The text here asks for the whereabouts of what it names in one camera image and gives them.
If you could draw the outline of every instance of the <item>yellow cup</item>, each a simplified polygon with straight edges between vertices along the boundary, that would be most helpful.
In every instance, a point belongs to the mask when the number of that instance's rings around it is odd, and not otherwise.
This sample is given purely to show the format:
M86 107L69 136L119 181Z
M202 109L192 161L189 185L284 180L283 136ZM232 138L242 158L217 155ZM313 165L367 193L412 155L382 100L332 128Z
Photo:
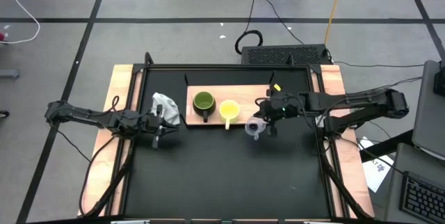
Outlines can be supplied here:
M225 129L229 130L230 124L234 124L238 120L239 105L232 99L226 99L220 104L220 116L221 120L225 122Z

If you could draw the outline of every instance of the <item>table leg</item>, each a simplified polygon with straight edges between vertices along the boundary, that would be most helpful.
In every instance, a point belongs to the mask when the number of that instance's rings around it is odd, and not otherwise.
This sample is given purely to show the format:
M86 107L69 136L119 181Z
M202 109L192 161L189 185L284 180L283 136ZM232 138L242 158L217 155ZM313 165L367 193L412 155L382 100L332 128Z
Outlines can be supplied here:
M372 145L371 147L360 150L360 156L362 162L367 162L374 159L369 153L374 154L377 157L381 157L386 154L391 154L397 150L397 145L399 143L405 143L408 145L413 145L412 143L412 130L406 131L403 134L399 134L393 138L390 138L384 142Z
M19 76L20 76L19 70L0 70L0 79L2 78L17 79L19 78Z

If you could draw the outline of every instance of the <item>gray floor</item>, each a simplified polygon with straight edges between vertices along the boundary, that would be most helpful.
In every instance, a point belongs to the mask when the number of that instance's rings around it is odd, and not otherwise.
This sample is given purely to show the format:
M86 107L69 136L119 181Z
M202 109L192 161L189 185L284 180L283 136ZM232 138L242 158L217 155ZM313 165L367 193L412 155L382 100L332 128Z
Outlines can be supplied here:
M88 18L95 0L20 0L36 17ZM283 17L329 17L334 0L270 0ZM445 0L422 0L431 18L445 18ZM247 17L251 0L103 0L98 17L174 18ZM2 17L26 17L13 0L0 0L0 31L9 40L33 35L34 24L1 23ZM257 0L253 17L275 17ZM414 0L340 0L336 17L421 19ZM305 43L323 42L326 24L288 24ZM0 122L0 223L17 219L49 127L43 115L48 102L60 99L86 25L42 24L33 41L0 47L0 67L17 67L18 80L0 80L0 108L11 116ZM102 109L115 64L140 63L150 51L156 63L240 63L234 42L245 24L95 24L80 63L69 102ZM296 44L280 24L251 24L264 34L265 45ZM435 25L445 38L445 25ZM247 37L244 45L255 45ZM356 64L407 65L438 61L439 54L424 24L333 24L328 47L335 60ZM341 66L348 92L421 75L420 68ZM397 86L407 96L411 113L402 120L378 119L391 136L414 124L420 83ZM86 154L97 130L74 123L61 126ZM384 140L377 127L365 124L358 136ZM57 136L28 221L74 218L87 162ZM378 216L381 207L375 206Z

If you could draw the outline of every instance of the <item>black table surface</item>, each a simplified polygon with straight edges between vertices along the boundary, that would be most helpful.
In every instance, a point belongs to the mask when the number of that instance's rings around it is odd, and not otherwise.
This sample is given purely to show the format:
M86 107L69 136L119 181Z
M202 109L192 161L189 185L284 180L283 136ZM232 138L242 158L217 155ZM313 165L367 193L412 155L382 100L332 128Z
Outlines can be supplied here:
M142 112L155 92L186 110L191 86L267 84L272 71L151 70ZM276 71L273 83L309 91L306 71ZM136 140L124 214L131 218L328 218L316 136L303 118L280 120L277 137L254 141L244 126L187 129L166 136L159 150Z

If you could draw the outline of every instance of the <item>white cable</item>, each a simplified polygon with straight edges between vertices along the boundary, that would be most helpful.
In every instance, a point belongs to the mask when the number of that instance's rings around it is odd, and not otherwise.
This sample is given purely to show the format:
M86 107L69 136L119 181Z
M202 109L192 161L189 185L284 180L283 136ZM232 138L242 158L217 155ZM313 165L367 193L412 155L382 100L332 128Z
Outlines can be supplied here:
M25 9L25 8L21 5L21 3L20 3L18 0L15 0L15 2L17 2L17 4L19 4L20 8L22 8L23 11L25 11L31 18L33 18L34 22L37 24L37 31L35 32L35 35L34 35L32 38L27 39L27 40L18 40L18 41L15 41L15 42L3 42L3 41L0 41L0 43L5 43L5 44L17 44L17 43L29 42L29 41L34 40L35 37L37 37L37 35L38 35L39 32L40 32L40 24L39 24L39 22L34 18L34 16L32 16L31 13L28 12L27 9Z

